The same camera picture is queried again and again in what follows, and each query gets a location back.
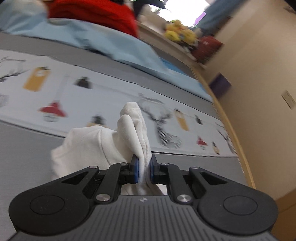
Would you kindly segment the wall socket plate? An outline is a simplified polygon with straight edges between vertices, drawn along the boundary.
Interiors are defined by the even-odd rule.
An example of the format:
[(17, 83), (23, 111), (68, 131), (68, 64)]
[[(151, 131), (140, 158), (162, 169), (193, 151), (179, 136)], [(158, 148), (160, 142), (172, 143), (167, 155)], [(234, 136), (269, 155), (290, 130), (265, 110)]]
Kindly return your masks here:
[(285, 90), (281, 96), (290, 109), (295, 108), (296, 102), (287, 90)]

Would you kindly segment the light blue blanket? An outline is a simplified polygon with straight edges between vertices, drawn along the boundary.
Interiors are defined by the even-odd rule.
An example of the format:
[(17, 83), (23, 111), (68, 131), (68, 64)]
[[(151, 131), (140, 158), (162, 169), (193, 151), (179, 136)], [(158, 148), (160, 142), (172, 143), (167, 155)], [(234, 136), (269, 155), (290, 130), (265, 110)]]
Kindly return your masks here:
[(151, 46), (128, 34), (104, 26), (71, 19), (47, 19), (40, 1), (1, 3), (1, 31), (56, 41), (99, 51), (109, 58), (149, 73), (165, 82), (212, 102), (200, 82), (166, 66)]

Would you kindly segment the wooden bed frame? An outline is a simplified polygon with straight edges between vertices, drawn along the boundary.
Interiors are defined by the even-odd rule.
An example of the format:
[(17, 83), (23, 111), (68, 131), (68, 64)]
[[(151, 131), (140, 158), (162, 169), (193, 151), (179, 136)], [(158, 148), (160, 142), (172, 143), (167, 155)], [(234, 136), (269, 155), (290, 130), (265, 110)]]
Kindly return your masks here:
[(195, 61), (194, 57), (191, 54), (187, 53), (180, 45), (166, 39), (162, 34), (156, 32), (154, 29), (151, 29), (150, 26), (144, 25), (140, 22), (137, 22), (137, 26), (138, 35), (142, 41), (164, 51), (165, 53), (176, 58), (177, 60), (185, 64), (188, 68), (190, 68), (191, 73), (194, 75), (194, 78), (200, 81), (207, 93), (213, 98), (214, 108), (218, 116), (220, 117), (222, 123), (224, 124), (227, 132), (229, 133), (229, 136), (236, 150), (241, 168), (243, 170), (244, 176), (247, 180), (247, 184), (248, 186), (255, 188), (256, 186), (251, 173), (251, 169), (248, 164), (247, 158), (243, 152), (243, 148), (239, 142), (239, 139), (220, 102), (215, 97), (208, 83), (202, 77), (200, 73), (200, 65)]

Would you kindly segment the purple box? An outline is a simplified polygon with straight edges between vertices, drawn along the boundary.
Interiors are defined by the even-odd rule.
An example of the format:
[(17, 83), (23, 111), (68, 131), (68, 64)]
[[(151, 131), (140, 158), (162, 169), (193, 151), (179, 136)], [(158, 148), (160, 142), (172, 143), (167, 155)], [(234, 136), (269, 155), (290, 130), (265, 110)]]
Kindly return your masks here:
[(222, 97), (231, 88), (231, 86), (232, 85), (228, 79), (221, 73), (219, 73), (209, 84), (209, 87), (216, 98)]

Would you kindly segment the red garment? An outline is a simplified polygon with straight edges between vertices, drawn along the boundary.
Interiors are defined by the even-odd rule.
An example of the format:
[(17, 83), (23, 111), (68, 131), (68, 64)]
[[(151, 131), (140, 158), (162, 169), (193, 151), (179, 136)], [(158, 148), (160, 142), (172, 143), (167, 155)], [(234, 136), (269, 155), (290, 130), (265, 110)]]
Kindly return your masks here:
[(126, 4), (115, 1), (53, 1), (48, 18), (90, 22), (138, 37), (133, 11)]

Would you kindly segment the white small garment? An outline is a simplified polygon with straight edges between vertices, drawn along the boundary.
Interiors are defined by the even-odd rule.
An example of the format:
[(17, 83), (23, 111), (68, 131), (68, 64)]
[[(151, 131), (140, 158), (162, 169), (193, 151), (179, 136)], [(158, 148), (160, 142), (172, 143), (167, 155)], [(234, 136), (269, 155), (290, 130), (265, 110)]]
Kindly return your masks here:
[(162, 195), (150, 179), (149, 162), (152, 158), (147, 127), (140, 107), (128, 102), (120, 112), (117, 129), (102, 126), (73, 128), (63, 144), (51, 151), (55, 178), (61, 178), (89, 166), (108, 169), (117, 163), (130, 163), (133, 155), (139, 159), (137, 184), (122, 187), (124, 195)]

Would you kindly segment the dark red bag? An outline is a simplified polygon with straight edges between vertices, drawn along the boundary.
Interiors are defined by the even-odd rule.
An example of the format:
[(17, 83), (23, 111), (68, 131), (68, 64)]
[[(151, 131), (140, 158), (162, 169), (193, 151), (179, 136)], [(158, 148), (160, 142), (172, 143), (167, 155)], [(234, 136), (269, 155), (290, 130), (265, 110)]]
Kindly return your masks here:
[(213, 36), (203, 36), (197, 47), (191, 51), (197, 63), (205, 64), (223, 47), (223, 43)]

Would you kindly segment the yellow plush toy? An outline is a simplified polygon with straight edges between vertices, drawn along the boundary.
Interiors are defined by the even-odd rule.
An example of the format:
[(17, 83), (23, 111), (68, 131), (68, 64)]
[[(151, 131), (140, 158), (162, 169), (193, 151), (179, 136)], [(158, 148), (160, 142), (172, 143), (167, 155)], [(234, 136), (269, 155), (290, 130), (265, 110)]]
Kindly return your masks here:
[(191, 29), (184, 26), (180, 20), (167, 22), (164, 30), (164, 36), (174, 43), (185, 46), (194, 46), (198, 42), (197, 35)]

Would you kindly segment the grey patterned bed sheet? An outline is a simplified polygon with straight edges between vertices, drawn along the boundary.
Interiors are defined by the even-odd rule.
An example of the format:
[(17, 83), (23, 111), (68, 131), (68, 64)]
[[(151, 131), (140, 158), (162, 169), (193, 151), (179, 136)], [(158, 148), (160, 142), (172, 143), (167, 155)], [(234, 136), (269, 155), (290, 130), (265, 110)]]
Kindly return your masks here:
[(1, 33), (1, 240), (14, 233), (8, 209), (25, 190), (88, 166), (97, 154), (54, 158), (71, 134), (98, 150), (99, 130), (117, 129), (120, 111), (136, 102), (159, 162), (199, 166), (241, 184), (246, 179), (211, 97), (192, 94), (129, 65), (54, 41)]

